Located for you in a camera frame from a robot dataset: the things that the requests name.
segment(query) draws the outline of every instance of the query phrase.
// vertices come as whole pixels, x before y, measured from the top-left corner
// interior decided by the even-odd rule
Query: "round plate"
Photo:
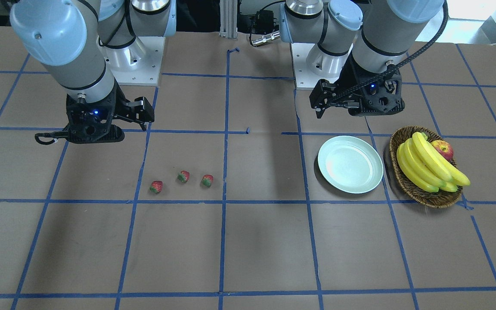
[[[362,194],[376,188],[384,175],[384,163],[376,150],[352,136],[338,136],[321,146],[319,169],[335,188]]]

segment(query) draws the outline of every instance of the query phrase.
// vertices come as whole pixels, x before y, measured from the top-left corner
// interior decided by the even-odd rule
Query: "bunch of bananas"
[[[456,192],[470,185],[461,171],[441,156],[423,132],[415,132],[397,148],[397,162],[403,174],[426,192]]]

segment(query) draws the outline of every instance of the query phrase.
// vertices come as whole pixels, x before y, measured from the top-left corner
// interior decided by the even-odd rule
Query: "red apple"
[[[453,158],[453,147],[443,140],[435,140],[431,142],[431,145],[436,149],[444,159],[450,161]]]

